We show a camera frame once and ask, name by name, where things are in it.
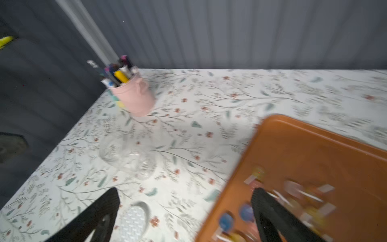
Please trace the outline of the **round patterned jar lid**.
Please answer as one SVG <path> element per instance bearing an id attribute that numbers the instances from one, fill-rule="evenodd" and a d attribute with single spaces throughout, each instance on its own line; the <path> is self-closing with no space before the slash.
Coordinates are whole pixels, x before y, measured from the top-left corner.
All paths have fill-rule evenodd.
<path id="1" fill-rule="evenodd" d="M 138 201 L 126 208 L 119 220 L 119 242 L 140 242 L 149 227 L 150 208 Z"/>

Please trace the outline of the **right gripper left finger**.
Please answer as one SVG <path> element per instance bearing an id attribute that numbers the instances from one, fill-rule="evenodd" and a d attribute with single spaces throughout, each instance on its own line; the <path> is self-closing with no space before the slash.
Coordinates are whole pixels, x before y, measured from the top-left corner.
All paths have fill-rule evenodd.
<path id="1" fill-rule="evenodd" d="M 111 188 L 68 225 L 47 239 L 48 242 L 109 242 L 120 207 L 118 190 Z"/>

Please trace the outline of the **candy jar with patterned lid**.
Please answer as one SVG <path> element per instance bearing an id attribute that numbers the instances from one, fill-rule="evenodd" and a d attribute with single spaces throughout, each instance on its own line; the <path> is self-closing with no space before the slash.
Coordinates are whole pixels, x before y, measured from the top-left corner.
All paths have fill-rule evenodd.
<path id="1" fill-rule="evenodd" d="M 135 146 L 124 133 L 111 133 L 103 138 L 99 156 L 107 164 L 141 180 L 150 178 L 156 168 L 155 158 Z"/>

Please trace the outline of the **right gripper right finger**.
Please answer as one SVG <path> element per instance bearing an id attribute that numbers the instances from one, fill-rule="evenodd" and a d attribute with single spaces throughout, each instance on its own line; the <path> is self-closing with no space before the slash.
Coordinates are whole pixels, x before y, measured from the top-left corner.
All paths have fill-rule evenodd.
<path id="1" fill-rule="evenodd" d="M 288 242 L 324 241 L 263 188 L 254 189 L 251 205 L 262 242 L 280 242 L 280 235 Z"/>

